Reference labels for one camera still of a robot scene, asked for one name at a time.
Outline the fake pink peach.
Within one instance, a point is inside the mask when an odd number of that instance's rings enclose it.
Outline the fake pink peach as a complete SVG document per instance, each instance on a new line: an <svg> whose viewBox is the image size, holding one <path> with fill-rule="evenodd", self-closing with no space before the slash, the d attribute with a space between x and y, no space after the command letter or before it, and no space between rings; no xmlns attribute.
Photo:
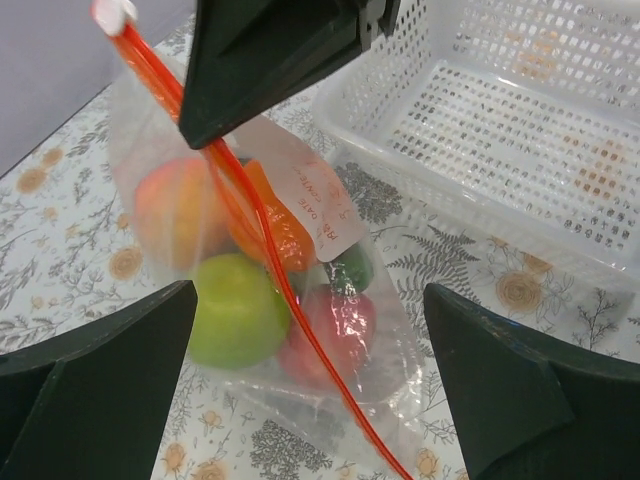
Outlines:
<svg viewBox="0 0 640 480"><path fill-rule="evenodd" d="M373 301L363 293L344 296L332 292L327 285L319 285L304 298L303 310L342 379L354 379L356 371L368 361L373 344L377 321ZM331 376L296 323L278 352L278 362L302 386L322 390L334 387Z"/></svg>

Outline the fake orange peach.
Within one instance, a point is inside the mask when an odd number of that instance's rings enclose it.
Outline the fake orange peach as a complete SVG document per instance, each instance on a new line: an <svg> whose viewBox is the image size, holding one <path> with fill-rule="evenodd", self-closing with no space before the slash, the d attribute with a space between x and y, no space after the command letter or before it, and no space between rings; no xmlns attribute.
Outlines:
<svg viewBox="0 0 640 480"><path fill-rule="evenodd" d="M140 181L134 223L146 252L171 270L187 271L231 247L224 208L199 157L170 160Z"/></svg>

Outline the fake green apple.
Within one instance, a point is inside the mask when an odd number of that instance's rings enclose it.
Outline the fake green apple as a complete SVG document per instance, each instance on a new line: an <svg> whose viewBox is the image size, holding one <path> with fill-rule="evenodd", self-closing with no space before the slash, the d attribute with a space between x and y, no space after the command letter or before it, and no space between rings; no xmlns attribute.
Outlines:
<svg viewBox="0 0 640 480"><path fill-rule="evenodd" d="M239 370L278 352L291 314L262 265L242 253L221 254L202 262L192 280L198 304L188 352L195 363Z"/></svg>

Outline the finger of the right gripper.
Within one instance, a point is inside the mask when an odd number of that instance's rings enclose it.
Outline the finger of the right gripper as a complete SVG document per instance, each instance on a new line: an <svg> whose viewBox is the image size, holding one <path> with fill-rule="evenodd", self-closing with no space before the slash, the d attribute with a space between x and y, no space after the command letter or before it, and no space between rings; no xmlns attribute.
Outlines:
<svg viewBox="0 0 640 480"><path fill-rule="evenodd" d="M393 33L396 0L200 0L178 127L192 149L323 80Z"/></svg>

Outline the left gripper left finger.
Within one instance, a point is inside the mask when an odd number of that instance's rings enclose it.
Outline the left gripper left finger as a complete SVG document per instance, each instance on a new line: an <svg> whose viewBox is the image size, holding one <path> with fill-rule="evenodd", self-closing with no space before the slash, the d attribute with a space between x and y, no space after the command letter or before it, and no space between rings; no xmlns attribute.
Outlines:
<svg viewBox="0 0 640 480"><path fill-rule="evenodd" d="M2 355L2 478L150 478L196 305L177 281Z"/></svg>

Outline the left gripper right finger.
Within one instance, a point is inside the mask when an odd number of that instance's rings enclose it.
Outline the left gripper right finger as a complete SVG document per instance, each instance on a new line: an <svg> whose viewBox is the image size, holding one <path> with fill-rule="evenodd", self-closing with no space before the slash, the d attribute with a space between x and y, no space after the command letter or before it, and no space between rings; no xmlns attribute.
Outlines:
<svg viewBox="0 0 640 480"><path fill-rule="evenodd" d="M469 478L638 478L638 364L434 283L424 316Z"/></svg>

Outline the fake dark eggplant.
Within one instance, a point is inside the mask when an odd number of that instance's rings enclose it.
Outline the fake dark eggplant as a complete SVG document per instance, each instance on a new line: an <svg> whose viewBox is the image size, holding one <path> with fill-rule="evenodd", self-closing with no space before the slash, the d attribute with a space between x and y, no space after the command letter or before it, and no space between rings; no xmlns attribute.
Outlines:
<svg viewBox="0 0 640 480"><path fill-rule="evenodd" d="M374 267L366 250L359 243L349 247L323 268L334 292L356 295L364 292L374 279Z"/></svg>

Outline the clear zip top bag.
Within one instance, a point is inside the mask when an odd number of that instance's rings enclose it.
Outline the clear zip top bag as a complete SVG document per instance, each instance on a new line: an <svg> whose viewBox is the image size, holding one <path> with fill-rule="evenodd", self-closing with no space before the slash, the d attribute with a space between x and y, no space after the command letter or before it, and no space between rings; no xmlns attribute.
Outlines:
<svg viewBox="0 0 640 480"><path fill-rule="evenodd" d="M332 166L261 115L190 148L182 68L143 40L131 2L91 14L118 55L122 203L159 281L196 288L191 361L315 446L423 478L426 359Z"/></svg>

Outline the white plastic perforated basket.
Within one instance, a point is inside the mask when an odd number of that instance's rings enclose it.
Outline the white plastic perforated basket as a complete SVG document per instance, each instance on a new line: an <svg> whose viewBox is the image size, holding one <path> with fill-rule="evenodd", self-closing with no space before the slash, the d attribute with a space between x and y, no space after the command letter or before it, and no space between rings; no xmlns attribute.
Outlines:
<svg viewBox="0 0 640 480"><path fill-rule="evenodd" d="M589 349L639 340L639 5L406 1L395 34L322 86L318 126L358 203L412 212L387 257Z"/></svg>

